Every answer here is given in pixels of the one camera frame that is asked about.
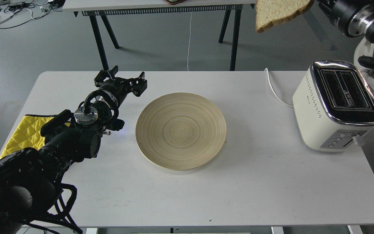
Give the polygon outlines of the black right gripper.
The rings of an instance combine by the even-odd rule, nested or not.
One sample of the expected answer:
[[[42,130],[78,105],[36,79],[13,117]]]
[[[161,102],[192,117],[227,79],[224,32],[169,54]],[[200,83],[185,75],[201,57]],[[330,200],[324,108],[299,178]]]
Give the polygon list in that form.
[[[318,6],[331,24],[348,37],[363,34],[355,15],[367,4],[367,0],[318,0]]]

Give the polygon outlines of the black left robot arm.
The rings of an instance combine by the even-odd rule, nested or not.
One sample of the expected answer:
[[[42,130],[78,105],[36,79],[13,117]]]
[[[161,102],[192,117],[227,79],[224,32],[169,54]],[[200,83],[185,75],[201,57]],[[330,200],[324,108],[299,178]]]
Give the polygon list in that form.
[[[139,97],[147,89],[144,72],[130,79],[117,72],[117,66],[100,71],[97,90],[76,111],[64,110],[48,121],[40,131],[45,138],[40,149],[22,148],[0,159],[0,234],[15,234],[23,225],[56,233],[34,221],[83,232],[70,216],[77,188],[62,178],[73,163],[97,157],[102,136],[125,124],[118,115],[126,96]]]

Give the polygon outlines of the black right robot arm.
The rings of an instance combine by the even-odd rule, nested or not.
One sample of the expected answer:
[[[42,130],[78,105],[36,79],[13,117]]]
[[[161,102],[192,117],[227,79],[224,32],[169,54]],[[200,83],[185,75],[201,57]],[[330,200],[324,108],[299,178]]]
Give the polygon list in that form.
[[[374,0],[320,0],[318,6],[339,31],[354,38],[365,36],[355,59],[362,72],[374,74]]]

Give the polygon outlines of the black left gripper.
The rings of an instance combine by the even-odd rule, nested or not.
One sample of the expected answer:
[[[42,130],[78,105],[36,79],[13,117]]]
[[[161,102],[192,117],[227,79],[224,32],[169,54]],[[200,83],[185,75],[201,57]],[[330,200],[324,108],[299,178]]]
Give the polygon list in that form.
[[[129,79],[116,78],[115,75],[118,71],[118,65],[115,65],[111,70],[101,70],[95,76],[95,86],[110,92],[117,102],[123,102],[130,92],[136,97],[140,97],[147,89],[144,71],[138,77]]]

